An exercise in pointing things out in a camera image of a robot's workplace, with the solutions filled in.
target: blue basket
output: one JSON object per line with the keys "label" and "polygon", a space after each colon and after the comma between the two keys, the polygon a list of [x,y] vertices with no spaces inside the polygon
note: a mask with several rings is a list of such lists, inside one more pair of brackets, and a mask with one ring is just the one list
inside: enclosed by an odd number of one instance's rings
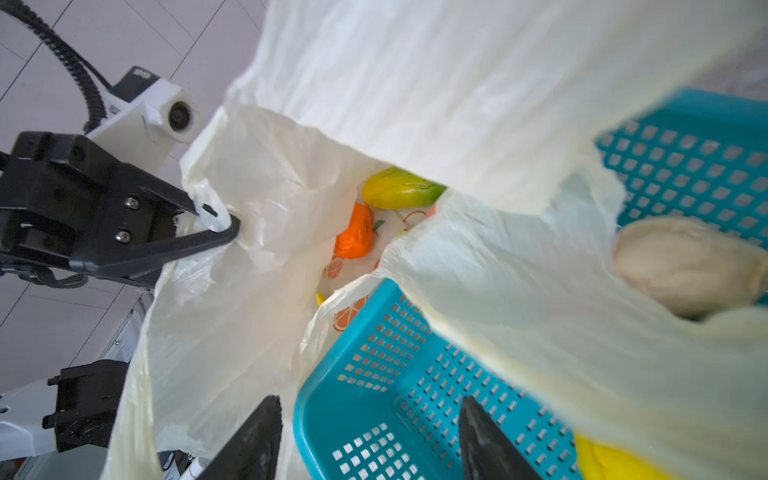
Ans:
{"label": "blue basket", "polygon": [[[627,186],[625,225],[698,217],[768,245],[768,104],[686,91],[598,141]],[[530,395],[433,334],[385,280],[299,393],[294,434],[313,478],[461,479],[458,413],[472,395],[542,478],[581,478],[573,435]]]}

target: orange bell pepper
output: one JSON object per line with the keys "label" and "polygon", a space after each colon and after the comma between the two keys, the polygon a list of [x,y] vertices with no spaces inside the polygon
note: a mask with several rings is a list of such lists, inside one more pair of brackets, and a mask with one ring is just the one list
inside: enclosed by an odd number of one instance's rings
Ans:
{"label": "orange bell pepper", "polygon": [[337,257],[363,258],[373,248],[373,210],[363,204],[355,204],[349,228],[336,237]]}

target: black wire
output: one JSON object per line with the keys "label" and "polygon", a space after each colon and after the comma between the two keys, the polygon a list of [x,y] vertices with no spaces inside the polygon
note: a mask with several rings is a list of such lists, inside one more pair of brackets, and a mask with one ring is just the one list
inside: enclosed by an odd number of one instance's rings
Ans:
{"label": "black wire", "polygon": [[72,47],[56,35],[22,0],[0,0],[0,10],[17,18],[32,30],[58,57],[64,67],[67,68],[74,82],[80,88],[88,108],[88,121],[83,127],[85,133],[94,130],[101,124],[101,120],[107,117],[101,94],[96,88],[93,79],[83,68],[87,66],[104,86],[109,83],[99,74],[91,64],[85,61]]}

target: citrus slice print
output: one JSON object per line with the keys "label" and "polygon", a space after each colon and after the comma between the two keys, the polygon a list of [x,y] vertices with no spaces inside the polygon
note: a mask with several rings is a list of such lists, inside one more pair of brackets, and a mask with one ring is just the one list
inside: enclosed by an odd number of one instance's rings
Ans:
{"label": "citrus slice print", "polygon": [[323,276],[325,278],[334,279],[339,276],[341,269],[344,267],[344,260],[341,257],[333,256],[331,263],[323,270]]}
{"label": "citrus slice print", "polygon": [[362,309],[362,306],[366,304],[368,297],[370,297],[370,295],[364,296],[360,300],[357,300],[354,305],[348,306],[344,310],[338,312],[336,316],[333,317],[333,328],[337,332],[346,330],[346,327],[352,323],[357,316],[357,313]]}

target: yellow fruit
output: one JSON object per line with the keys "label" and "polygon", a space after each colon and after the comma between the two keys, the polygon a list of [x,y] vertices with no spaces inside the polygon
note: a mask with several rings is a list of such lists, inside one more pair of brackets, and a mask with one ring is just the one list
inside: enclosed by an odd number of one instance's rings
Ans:
{"label": "yellow fruit", "polygon": [[429,207],[445,187],[397,167],[373,175],[362,187],[362,201],[374,208]]}
{"label": "yellow fruit", "polygon": [[576,438],[578,467],[584,480],[674,480],[621,450]]}

